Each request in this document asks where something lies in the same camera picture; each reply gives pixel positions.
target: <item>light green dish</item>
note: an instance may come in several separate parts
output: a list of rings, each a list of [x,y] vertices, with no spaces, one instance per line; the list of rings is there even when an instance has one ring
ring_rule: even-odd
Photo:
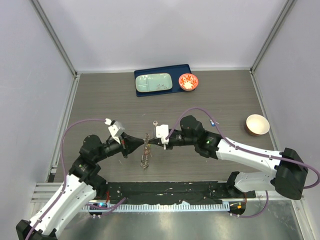
[[[156,92],[172,89],[172,79],[169,73],[155,73],[137,76],[135,88],[140,93]]]

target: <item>bowl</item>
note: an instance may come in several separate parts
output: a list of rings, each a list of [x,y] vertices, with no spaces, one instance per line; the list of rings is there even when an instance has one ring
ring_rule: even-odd
[[[252,114],[245,121],[245,129],[252,136],[260,136],[269,132],[270,124],[264,116]]]
[[[191,73],[185,73],[179,77],[179,85],[185,91],[195,90],[198,84],[198,78]]]

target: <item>rectangular tray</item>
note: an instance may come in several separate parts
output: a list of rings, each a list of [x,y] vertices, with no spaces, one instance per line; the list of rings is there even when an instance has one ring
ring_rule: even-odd
[[[146,97],[160,94],[173,94],[179,92],[185,92],[179,85],[179,78],[182,74],[191,74],[189,64],[173,65],[173,66],[163,66],[149,69],[142,69],[134,71],[134,81],[140,75],[147,74],[170,74],[172,79],[172,88],[164,91],[152,91],[152,92],[139,92],[135,90],[137,97]]]

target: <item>gray wood tabletop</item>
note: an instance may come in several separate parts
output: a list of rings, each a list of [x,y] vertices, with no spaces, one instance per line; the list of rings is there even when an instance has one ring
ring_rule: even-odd
[[[261,107],[248,70],[195,71],[199,86],[192,92],[137,97],[133,72],[82,74],[75,95],[69,124],[82,119],[110,118],[120,121],[125,132],[133,137],[153,136],[153,121],[173,126],[180,114],[190,107],[202,107],[217,119],[225,135],[232,140],[258,148],[272,150],[268,134],[254,137],[244,130],[246,118],[262,114]],[[191,115],[204,128],[217,132],[209,118],[199,110]],[[108,128],[103,122],[87,122],[75,126],[65,140],[65,166],[68,170],[79,156],[83,139],[96,134],[104,142]],[[236,162],[199,156],[193,146],[163,150],[151,147],[149,168],[140,167],[141,146],[128,158],[119,153],[99,163],[99,175],[109,182],[151,181],[225,181],[232,171],[256,172]],[[59,162],[55,182],[63,181]]]

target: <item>white backdrop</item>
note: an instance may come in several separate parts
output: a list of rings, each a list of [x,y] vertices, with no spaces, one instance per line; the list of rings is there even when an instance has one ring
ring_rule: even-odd
[[[77,71],[249,68],[286,0],[40,0]]]
[[[280,148],[320,170],[320,1],[298,0],[256,71]],[[307,184],[316,180],[310,170]],[[320,186],[303,191],[319,235]]]
[[[0,1],[0,239],[44,182],[72,75],[27,0]]]

